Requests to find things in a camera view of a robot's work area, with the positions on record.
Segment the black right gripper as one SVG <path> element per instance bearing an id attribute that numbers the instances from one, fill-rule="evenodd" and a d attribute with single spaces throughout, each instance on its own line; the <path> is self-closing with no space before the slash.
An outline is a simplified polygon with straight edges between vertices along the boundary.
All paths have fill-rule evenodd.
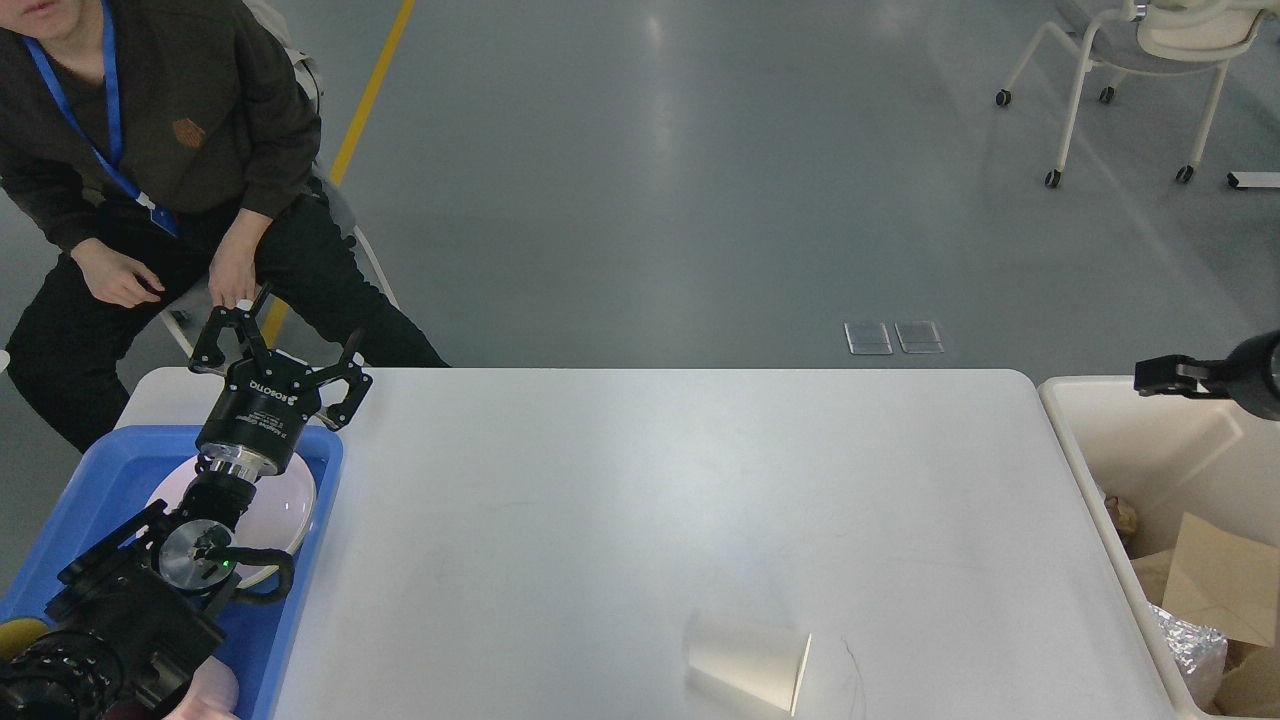
<path id="1" fill-rule="evenodd" d="M 1139 361 L 1134 391 L 1143 397 L 1231 398 L 1247 413 L 1279 420 L 1279 331 L 1236 346 L 1224 360 L 1165 355 Z"/>

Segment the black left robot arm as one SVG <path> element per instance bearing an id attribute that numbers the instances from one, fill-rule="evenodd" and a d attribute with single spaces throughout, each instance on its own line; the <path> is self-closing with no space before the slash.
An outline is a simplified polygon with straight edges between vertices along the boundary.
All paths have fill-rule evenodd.
<path id="1" fill-rule="evenodd" d="M 3 667 L 5 719 L 101 719 L 120 700 L 163 707 L 224 642 L 228 603 L 271 605 L 293 591 L 294 555 L 243 544 L 236 528 L 257 483 L 288 468 L 306 424 L 339 430 L 372 379 L 357 360 L 362 331 L 316 369 L 269 348 L 257 313 L 211 313 L 189 369 L 224 388 L 196 437 L 193 480 L 177 505 L 150 503 L 59 573 L 52 629 Z"/>

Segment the person's left hand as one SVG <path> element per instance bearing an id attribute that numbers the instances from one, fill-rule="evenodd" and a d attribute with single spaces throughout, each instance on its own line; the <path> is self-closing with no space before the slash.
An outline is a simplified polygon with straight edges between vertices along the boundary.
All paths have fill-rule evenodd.
<path id="1" fill-rule="evenodd" d="M 209 266 L 207 291 L 215 307 L 237 307 L 257 293 L 256 252 L 273 219 L 239 209 Z"/>

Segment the person's right hand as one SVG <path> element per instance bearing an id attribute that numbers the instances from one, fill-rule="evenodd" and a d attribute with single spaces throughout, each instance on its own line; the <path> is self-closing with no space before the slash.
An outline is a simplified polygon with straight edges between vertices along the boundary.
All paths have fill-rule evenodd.
<path id="1" fill-rule="evenodd" d="M 87 238 L 70 251 L 91 296 L 119 307 L 138 307 L 163 299 L 165 287 L 142 261 Z"/>

